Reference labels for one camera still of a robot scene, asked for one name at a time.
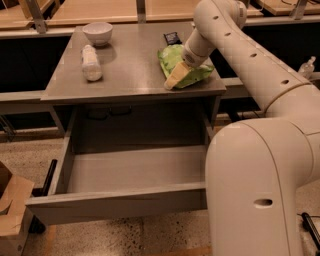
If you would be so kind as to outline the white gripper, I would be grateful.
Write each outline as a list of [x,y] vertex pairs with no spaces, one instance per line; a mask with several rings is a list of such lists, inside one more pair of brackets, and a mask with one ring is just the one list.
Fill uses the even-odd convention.
[[215,49],[216,47],[211,42],[204,38],[197,29],[194,29],[183,47],[182,59],[184,62],[176,64],[165,81],[164,87],[168,90],[173,89],[190,73],[190,67],[202,65]]

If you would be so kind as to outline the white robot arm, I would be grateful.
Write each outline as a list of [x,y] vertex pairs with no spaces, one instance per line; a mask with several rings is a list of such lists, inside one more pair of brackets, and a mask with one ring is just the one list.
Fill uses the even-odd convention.
[[218,50],[263,115],[216,133],[205,166],[213,256],[303,256],[296,191],[320,178],[320,91],[244,34],[237,0],[200,0],[177,85]]

